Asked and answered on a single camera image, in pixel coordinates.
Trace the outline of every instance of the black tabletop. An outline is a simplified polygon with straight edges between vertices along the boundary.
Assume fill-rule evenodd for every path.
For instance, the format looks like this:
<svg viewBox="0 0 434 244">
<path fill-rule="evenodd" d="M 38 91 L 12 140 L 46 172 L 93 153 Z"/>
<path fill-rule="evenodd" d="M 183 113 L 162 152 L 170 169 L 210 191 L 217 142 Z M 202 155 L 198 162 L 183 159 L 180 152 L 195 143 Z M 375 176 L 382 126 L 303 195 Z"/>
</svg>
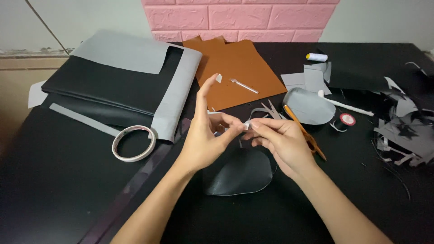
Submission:
<svg viewBox="0 0 434 244">
<path fill-rule="evenodd" d="M 327 50 L 333 62 L 339 61 L 342 52 L 356 50 L 363 54 L 359 61 L 364 69 L 378 75 L 393 76 L 393 69 L 409 61 L 434 69 L 412 44 L 255 43 L 255 47 L 279 78 L 281 74 L 303 72 L 306 53 L 318 47 Z M 192 117 L 198 89 L 194 82 L 183 117 Z M 384 99 L 379 95 L 344 90 L 344 98 L 340 90 L 331 91 L 331 99 L 378 114 L 385 109 L 379 106 Z M 283 96 L 269 98 L 279 112 Z M 261 102 L 266 99 L 224 112 L 246 120 Z M 357 122 L 345 133 L 337 133 L 328 124 L 306 126 L 328 159 L 324 162 L 316 156 L 317 163 L 393 241 L 434 241 L 433 169 L 393 167 L 409 189 L 409 200 L 402 183 L 375 158 L 371 140 L 376 119 L 349 113 Z M 140 133 L 132 135 L 121 145 L 121 153 L 131 156 L 141 152 L 148 143 L 145 138 Z M 34 108 L 0 162 L 0 242 L 78 243 L 146 162 L 127 164 L 115 159 L 110 151 L 112 140 L 54 111 Z M 108 243 L 144 201 L 176 159 L 182 143 L 180 140 L 173 146 L 101 243 Z M 332 243 L 332 239 L 298 186 L 278 170 L 262 191 L 230 197 L 204 195 L 198 172 L 176 204 L 162 242 Z"/>
</svg>

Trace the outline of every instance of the pink brick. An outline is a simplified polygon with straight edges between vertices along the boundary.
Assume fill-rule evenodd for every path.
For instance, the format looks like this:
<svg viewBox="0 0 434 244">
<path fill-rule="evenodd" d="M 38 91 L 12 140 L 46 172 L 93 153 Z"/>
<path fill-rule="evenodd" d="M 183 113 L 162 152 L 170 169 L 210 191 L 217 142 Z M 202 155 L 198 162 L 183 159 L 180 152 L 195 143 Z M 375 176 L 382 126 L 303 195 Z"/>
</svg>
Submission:
<svg viewBox="0 0 434 244">
<path fill-rule="evenodd" d="M 316 43 L 321 37 L 322 30 L 297 30 L 293 43 Z"/>
<path fill-rule="evenodd" d="M 248 39 L 253 42 L 290 43 L 294 33 L 294 30 L 240 30 L 238 32 L 238 40 Z"/>
<path fill-rule="evenodd" d="M 158 41 L 182 42 L 181 31 L 179 30 L 154 30 L 152 35 Z"/>
<path fill-rule="evenodd" d="M 145 6 L 151 30 L 206 30 L 207 6 Z"/>
<path fill-rule="evenodd" d="M 271 5 L 209 6 L 210 29 L 265 29 Z"/>
<path fill-rule="evenodd" d="M 233 43 L 237 41 L 238 30 L 183 30 L 181 35 L 183 41 L 197 36 L 200 36 L 204 41 L 223 36 L 227 42 Z"/>
<path fill-rule="evenodd" d="M 335 5 L 274 5 L 269 29 L 323 29 Z"/>
<path fill-rule="evenodd" d="M 142 5 L 175 4 L 175 0 L 141 0 Z"/>
<path fill-rule="evenodd" d="M 308 0 L 307 3 L 339 3 L 339 0 Z"/>
<path fill-rule="evenodd" d="M 241 3 L 242 0 L 176 0 L 177 4 L 228 4 Z"/>
<path fill-rule="evenodd" d="M 307 0 L 243 0 L 243 3 L 285 3 L 285 4 L 291 4 L 291 3 L 306 3 Z"/>
</svg>

